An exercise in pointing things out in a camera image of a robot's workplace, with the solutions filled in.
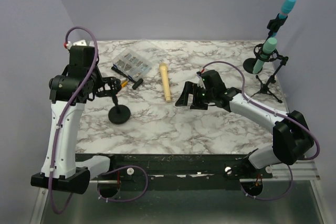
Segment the cream yellow microphone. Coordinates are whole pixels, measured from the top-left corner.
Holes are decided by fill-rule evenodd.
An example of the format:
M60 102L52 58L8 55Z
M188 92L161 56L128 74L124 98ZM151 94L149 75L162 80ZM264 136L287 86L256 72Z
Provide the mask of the cream yellow microphone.
M166 102L171 102L172 97L171 97L171 92L170 92L170 85L169 85L167 70L168 70L168 68L167 68L166 63L162 62L162 63L159 64L159 71L160 71L160 74L161 74L165 100L166 100Z

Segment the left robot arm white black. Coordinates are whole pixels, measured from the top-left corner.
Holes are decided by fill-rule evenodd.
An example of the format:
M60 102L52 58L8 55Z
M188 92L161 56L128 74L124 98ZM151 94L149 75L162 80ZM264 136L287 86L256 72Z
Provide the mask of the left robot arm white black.
M30 184L74 194L83 194L92 177L93 167L104 179L116 175L115 164L107 158L93 157L76 163L76 142L80 119L90 95L104 86L97 67L98 51L91 46L71 46L69 63L60 75L49 81L51 130L48 150L40 172Z

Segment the black shock mount desk stand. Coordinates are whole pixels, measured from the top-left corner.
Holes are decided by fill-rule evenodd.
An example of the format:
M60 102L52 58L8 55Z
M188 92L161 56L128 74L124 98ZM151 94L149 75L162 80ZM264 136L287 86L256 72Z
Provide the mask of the black shock mount desk stand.
M115 77L103 77L99 84L96 96L99 98L110 97L114 106L109 110L108 119L111 123L120 125L127 122L131 111L126 105L119 104L117 94L122 89L121 80Z

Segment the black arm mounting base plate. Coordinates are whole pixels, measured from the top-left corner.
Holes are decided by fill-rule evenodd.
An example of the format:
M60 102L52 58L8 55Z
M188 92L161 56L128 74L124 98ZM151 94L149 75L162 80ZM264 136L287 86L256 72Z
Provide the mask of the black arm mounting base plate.
M108 180L122 191L239 190L240 180L272 178L265 168L254 169L245 154L107 154Z

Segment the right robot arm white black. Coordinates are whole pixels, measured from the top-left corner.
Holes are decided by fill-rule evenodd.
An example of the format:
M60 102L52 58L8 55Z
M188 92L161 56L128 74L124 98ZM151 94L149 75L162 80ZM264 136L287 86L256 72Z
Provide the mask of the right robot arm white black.
M241 165L242 173L249 178L259 174L269 165L292 165L313 147L314 141L307 133L307 124L298 111L287 114L245 98L238 88L227 88L215 70L199 73L199 82L187 81L175 106L187 106L192 95L190 109L207 110L212 104L227 112L246 117L272 134L272 144L248 154Z

